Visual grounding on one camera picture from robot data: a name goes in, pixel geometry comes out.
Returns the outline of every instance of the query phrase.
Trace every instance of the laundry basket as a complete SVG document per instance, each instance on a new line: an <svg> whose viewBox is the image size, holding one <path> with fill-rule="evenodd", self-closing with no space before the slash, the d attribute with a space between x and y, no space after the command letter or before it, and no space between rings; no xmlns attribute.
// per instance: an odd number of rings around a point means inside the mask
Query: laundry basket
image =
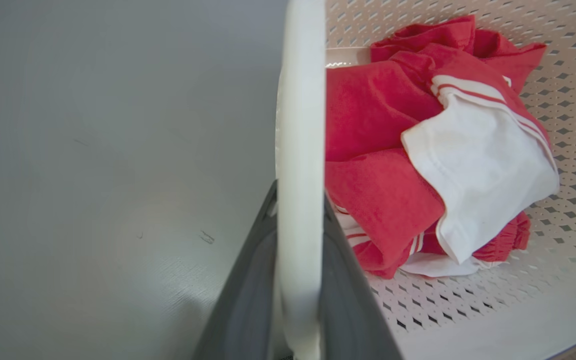
<svg viewBox="0 0 576 360"><path fill-rule="evenodd" d="M470 276L366 276L407 360L576 358L576 1L327 0L326 11L329 68L368 62L366 46L411 23L467 14L517 46L548 44L520 96L548 130L561 187L526 210L528 248Z"/></svg>

